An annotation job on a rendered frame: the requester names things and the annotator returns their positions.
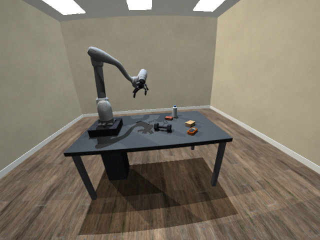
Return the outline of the orange digital multimeter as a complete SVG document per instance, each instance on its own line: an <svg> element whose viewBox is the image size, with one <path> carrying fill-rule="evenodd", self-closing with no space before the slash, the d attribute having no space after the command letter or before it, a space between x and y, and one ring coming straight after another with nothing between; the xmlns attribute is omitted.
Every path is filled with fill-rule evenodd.
<svg viewBox="0 0 320 240"><path fill-rule="evenodd" d="M193 134L195 134L197 131L198 131L197 128L192 127L190 130L187 131L187 134L193 135Z"/></svg>

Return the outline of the white bottle with blue cap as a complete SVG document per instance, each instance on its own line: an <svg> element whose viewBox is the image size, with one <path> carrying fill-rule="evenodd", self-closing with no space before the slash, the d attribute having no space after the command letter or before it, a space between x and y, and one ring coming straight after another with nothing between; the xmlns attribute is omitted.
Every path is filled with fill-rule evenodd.
<svg viewBox="0 0 320 240"><path fill-rule="evenodd" d="M174 107L172 108L173 109L173 117L177 117L177 107L176 105L174 105Z"/></svg>

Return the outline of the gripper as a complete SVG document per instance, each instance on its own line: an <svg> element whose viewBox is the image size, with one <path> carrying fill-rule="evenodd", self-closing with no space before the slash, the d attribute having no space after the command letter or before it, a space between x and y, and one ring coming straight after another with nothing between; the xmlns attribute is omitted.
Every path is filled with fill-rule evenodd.
<svg viewBox="0 0 320 240"><path fill-rule="evenodd" d="M141 83L141 85L135 87L135 89L134 89L134 91L133 91L133 97L134 97L134 98L135 98L136 93L137 93L138 90L144 88L144 89L145 89L145 92L144 92L145 95L147 94L147 91L149 90L144 80L139 80L139 81L142 81L142 83ZM144 86L145 86L146 88L145 88Z"/></svg>

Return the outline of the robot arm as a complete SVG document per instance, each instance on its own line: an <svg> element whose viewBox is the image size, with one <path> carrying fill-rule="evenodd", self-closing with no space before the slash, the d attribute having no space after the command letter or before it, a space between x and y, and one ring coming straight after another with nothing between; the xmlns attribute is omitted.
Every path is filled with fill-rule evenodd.
<svg viewBox="0 0 320 240"><path fill-rule="evenodd" d="M142 84L139 80L144 80L146 83L147 79L147 71L142 69L138 76L131 77L128 75L122 64L107 54L106 52L96 48L96 47L89 47L87 50L88 55L91 59L91 64L94 69L94 76L95 76L95 83L96 83L96 90L97 90L97 99L96 99L96 106L97 112L100 119L100 126L113 126L117 119L113 118L113 111L111 104L109 103L109 99L106 97L105 91L105 83L104 83L104 75L103 75L103 65L104 63L108 63L111 65L116 66L124 77L132 83L132 86L136 88Z"/></svg>

